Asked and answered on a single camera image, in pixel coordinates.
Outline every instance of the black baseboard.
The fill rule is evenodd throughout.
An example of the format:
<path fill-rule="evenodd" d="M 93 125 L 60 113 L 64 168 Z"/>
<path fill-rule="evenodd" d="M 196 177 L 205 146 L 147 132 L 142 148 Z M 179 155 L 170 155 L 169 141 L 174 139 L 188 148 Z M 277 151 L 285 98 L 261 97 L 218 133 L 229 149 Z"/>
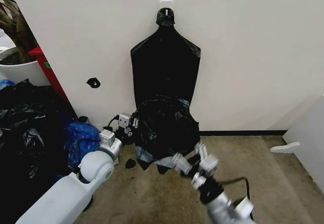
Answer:
<path fill-rule="evenodd" d="M 200 131 L 201 136 L 283 136 L 286 130 L 212 130 Z"/>

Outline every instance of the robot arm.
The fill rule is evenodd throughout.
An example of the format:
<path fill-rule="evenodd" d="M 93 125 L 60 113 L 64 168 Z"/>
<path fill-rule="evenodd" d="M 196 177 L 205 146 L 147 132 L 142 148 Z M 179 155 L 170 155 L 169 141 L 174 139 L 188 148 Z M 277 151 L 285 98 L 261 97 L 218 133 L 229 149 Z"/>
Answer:
<path fill-rule="evenodd" d="M 207 155 L 204 144 L 197 144 L 195 155 L 186 159 L 181 154 L 173 158 L 175 169 L 184 177 L 191 178 L 192 186 L 200 191 L 200 201 L 207 207 L 213 224 L 255 224 L 249 217 L 253 204 L 247 197 L 232 202 L 222 185 L 213 179 L 218 159 Z"/>

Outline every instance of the white planter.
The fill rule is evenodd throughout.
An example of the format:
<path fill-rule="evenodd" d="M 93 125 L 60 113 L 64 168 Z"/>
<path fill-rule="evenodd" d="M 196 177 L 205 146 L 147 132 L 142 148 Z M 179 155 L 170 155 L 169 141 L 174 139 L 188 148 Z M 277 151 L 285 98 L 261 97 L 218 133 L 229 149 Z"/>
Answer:
<path fill-rule="evenodd" d="M 16 51 L 16 48 L 2 51 L 0 52 L 0 59 L 7 57 Z M 23 81 L 27 78 L 33 85 L 36 86 L 50 85 L 49 81 L 43 73 L 43 70 L 38 64 L 38 61 L 32 61 L 20 65 L 0 64 L 0 79 L 9 79 L 14 83 L 19 83 L 20 81 Z"/>

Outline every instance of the pile of trash bags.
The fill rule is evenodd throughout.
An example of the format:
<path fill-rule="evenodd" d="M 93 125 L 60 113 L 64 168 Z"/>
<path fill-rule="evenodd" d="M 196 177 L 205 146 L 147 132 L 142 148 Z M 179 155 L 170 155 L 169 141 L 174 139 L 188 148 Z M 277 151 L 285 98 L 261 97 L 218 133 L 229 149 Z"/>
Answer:
<path fill-rule="evenodd" d="M 100 137 L 51 86 L 28 79 L 0 86 L 0 223 L 15 223 L 55 181 L 78 171 Z"/>

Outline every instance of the white wall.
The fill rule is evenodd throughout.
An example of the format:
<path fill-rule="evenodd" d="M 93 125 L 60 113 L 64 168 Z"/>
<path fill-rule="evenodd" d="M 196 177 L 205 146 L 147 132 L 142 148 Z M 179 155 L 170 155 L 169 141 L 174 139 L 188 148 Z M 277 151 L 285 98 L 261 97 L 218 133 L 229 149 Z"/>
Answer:
<path fill-rule="evenodd" d="M 130 49 L 157 29 L 159 0 L 17 2 L 78 114 L 105 125 L 135 110 Z M 176 29 L 201 47 L 201 130 L 287 129 L 324 93 L 323 4 L 174 0 Z"/>

